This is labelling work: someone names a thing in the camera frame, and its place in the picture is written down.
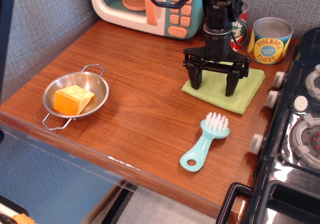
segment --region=wooden table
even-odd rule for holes
[[[250,64],[264,70],[266,78],[244,115],[239,115],[181,91],[189,79],[182,49],[204,46],[202,30],[189,40],[178,40],[101,20],[1,105],[0,121],[216,218],[230,184],[253,185],[257,157],[249,152],[251,139],[268,127],[273,111],[265,101],[274,90],[275,73],[288,69],[298,44],[291,40],[279,64]],[[88,64],[106,69],[102,76],[110,88],[106,103],[63,130],[46,130],[45,88]],[[200,171],[188,172],[180,158],[201,136],[200,122],[208,112],[226,115],[231,134],[214,140]],[[51,115],[47,124],[58,127],[65,121]],[[234,222],[242,205],[238,200],[232,209]]]

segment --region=metal bowl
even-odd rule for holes
[[[93,72],[84,71],[87,67],[98,66],[102,69],[102,73],[97,75]],[[85,118],[89,115],[92,115],[96,111],[101,108],[101,106],[106,102],[108,95],[109,95],[109,86],[101,76],[105,72],[105,69],[99,64],[91,64],[86,65],[82,71],[72,72],[69,74],[65,74],[60,76],[59,78],[55,79],[51,82],[47,88],[45,89],[42,102],[44,107],[48,110],[49,114],[45,117],[42,121],[42,124],[50,131],[52,130],[60,130],[64,129],[71,120],[79,120]],[[66,88],[72,85],[77,85],[81,88],[84,88],[92,93],[94,93],[94,97],[88,103],[88,105],[83,109],[83,111],[79,115],[69,116],[63,115],[54,110],[54,97],[55,92],[59,89]],[[49,128],[45,121],[49,117],[50,114],[53,114],[57,117],[69,119],[68,122],[63,127],[55,127]]]

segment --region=light blue brush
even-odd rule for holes
[[[199,171],[206,160],[212,140],[226,138],[229,135],[228,124],[228,118],[221,114],[207,114],[206,119],[201,121],[203,133],[197,143],[181,157],[181,166],[189,172]]]

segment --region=gray wall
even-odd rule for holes
[[[14,0],[1,103],[98,19],[91,0]]]
[[[247,26],[252,28],[255,20],[276,17],[288,20],[294,28],[293,37],[320,27],[320,0],[247,0],[250,4]]]

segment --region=brush handle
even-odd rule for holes
[[[213,134],[204,130],[197,143],[181,157],[181,166],[189,172],[199,171],[205,163],[209,147],[214,138],[215,136]]]

